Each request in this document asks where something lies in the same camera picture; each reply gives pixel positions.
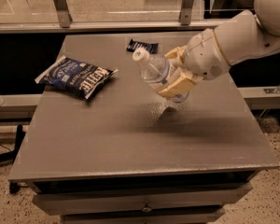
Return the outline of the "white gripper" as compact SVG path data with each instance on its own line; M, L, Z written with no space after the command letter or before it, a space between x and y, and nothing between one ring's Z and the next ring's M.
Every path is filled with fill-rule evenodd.
M188 70L177 68L167 83L156 89L156 93L164 98L183 94L204 79L220 77L228 73L231 67L213 29L195 35L186 46L171 49L165 57L171 62L184 62Z

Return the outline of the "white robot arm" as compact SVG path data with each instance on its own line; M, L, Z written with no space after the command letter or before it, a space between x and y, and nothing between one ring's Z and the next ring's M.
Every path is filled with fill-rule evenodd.
M222 76L238 63L276 53L280 53L280 0L254 0L253 11L245 10L169 51L175 72L156 93L170 99L202 80Z

